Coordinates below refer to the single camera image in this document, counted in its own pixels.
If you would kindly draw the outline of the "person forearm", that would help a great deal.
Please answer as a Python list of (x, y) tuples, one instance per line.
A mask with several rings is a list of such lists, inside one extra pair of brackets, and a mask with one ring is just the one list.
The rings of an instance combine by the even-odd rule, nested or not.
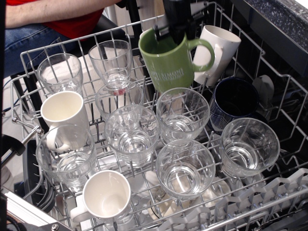
[(118, 2), (117, 0), (38, 0), (16, 6), (7, 5), (5, 28), (76, 18)]

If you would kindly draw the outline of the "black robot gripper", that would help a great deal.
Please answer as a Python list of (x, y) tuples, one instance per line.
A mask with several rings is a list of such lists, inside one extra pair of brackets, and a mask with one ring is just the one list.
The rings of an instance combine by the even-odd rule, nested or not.
[(153, 26), (157, 41), (172, 37), (176, 44), (184, 38), (194, 39), (196, 36), (196, 18), (198, 13), (205, 9), (206, 2), (191, 3), (189, 0), (164, 0), (165, 14), (162, 20)]

